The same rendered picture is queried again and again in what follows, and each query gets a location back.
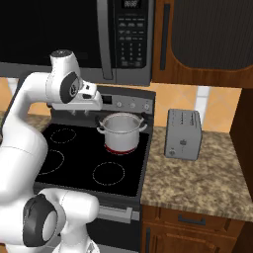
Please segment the brown drawer front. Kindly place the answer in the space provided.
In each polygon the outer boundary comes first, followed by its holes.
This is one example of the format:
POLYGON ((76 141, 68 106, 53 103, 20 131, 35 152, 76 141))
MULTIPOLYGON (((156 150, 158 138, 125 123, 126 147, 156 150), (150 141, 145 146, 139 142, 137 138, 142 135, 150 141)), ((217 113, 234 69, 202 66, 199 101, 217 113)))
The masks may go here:
POLYGON ((237 238, 244 226, 244 221, 218 217, 213 215, 207 215, 202 213, 195 213, 189 211, 177 211, 171 209, 165 209, 162 207, 143 206, 142 207, 142 219, 145 221, 151 221, 156 224, 166 225, 178 225, 185 227, 192 227, 193 229, 208 231, 210 233, 217 233, 220 235, 226 235, 237 238), (191 218, 200 220, 206 219, 206 225, 195 225, 178 221, 178 214, 181 214, 184 218, 191 218))

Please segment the dark brown tall cupboard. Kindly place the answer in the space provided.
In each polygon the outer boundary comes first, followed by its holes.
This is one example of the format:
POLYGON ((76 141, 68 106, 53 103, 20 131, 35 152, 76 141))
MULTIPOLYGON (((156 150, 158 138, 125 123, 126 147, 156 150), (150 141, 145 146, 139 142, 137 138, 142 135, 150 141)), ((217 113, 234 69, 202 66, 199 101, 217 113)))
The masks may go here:
POLYGON ((253 201, 253 89, 242 89, 230 137, 253 201))

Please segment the grey toaster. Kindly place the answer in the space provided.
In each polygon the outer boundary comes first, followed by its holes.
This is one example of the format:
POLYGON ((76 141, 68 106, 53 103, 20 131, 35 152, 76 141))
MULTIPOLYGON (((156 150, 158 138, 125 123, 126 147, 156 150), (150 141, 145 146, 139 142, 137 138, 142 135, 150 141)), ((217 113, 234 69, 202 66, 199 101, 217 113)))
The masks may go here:
POLYGON ((197 160, 202 143, 202 126, 198 111, 168 111, 164 155, 167 158, 197 160))

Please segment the brown base cupboard door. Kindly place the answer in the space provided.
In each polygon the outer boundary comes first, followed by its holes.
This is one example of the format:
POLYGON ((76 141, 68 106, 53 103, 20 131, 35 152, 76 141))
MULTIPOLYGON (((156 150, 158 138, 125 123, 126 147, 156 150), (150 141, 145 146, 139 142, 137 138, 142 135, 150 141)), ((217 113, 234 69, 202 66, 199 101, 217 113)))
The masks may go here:
POLYGON ((232 253, 237 238, 178 226, 142 223, 142 251, 150 227, 149 253, 232 253))

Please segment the black and silver microwave oven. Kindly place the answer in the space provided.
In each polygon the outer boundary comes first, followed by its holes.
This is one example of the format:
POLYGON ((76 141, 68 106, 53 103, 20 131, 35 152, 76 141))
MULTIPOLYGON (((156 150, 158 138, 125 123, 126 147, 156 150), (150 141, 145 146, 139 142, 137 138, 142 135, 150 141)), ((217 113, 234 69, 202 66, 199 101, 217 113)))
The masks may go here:
POLYGON ((103 77, 97 0, 0 0, 0 77, 50 72, 49 55, 74 52, 93 83, 142 85, 151 80, 154 0, 108 0, 113 79, 103 77))

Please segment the brown wall cupboard door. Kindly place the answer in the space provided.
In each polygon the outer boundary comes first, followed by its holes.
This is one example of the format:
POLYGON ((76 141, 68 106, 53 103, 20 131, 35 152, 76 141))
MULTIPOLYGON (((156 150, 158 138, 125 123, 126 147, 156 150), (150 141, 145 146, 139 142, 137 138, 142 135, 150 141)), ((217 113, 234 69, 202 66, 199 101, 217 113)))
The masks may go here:
POLYGON ((253 0, 156 0, 152 80, 253 88, 253 0), (170 4, 160 70, 164 4, 170 4))

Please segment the black stove with hob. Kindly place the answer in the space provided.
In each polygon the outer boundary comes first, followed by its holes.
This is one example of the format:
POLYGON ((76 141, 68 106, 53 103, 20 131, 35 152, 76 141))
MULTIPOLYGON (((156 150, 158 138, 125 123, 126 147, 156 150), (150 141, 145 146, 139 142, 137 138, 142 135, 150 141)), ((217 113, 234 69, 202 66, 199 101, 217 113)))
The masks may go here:
POLYGON ((130 223, 96 218, 87 225, 101 253, 140 253, 140 197, 148 160, 154 122, 155 94, 151 91, 100 86, 103 108, 86 117, 77 112, 50 110, 51 120, 42 135, 48 153, 36 178, 34 191, 46 188, 72 190, 93 195, 100 206, 125 210, 132 208, 130 223), (117 108, 117 102, 123 106, 117 108), (147 114, 147 128, 139 135, 137 148, 117 154, 105 147, 95 118, 103 120, 113 113, 147 114))

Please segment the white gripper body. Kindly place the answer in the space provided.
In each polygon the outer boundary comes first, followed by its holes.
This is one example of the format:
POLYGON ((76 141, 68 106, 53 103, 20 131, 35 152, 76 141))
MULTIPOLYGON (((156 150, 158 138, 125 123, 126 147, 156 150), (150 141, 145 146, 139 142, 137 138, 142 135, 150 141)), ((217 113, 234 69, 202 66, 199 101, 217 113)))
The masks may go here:
POLYGON ((55 110, 67 111, 101 111, 103 107, 103 100, 99 93, 93 99, 84 99, 83 94, 77 95, 68 104, 51 104, 55 110))

